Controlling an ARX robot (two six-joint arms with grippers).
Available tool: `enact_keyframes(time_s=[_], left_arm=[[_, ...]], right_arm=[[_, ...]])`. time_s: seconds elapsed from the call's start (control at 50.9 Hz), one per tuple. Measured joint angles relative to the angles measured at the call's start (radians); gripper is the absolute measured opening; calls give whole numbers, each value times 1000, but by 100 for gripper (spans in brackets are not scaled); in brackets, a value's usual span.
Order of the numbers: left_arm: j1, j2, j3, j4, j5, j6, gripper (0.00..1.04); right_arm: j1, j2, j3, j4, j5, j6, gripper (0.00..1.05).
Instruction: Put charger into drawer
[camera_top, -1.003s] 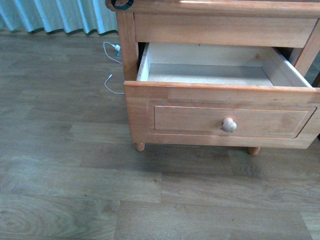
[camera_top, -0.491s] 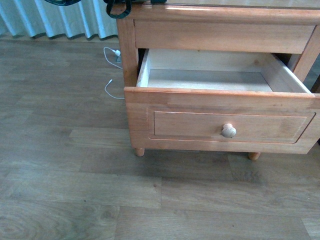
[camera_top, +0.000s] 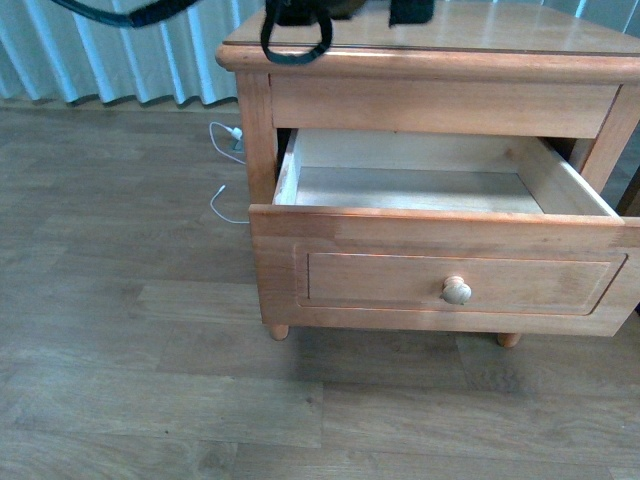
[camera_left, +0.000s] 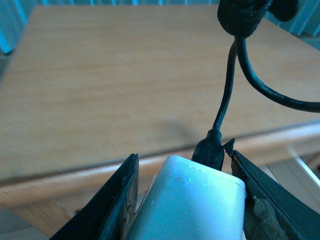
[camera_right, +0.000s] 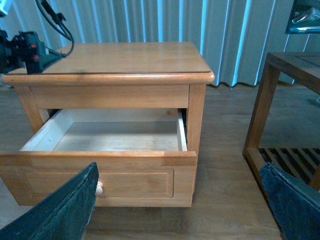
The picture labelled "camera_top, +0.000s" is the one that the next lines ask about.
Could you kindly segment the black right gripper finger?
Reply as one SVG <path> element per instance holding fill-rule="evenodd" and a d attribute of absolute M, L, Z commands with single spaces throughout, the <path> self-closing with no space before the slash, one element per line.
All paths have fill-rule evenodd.
<path fill-rule="evenodd" d="M 388 26 L 423 25 L 434 16 L 434 0 L 391 0 Z"/>

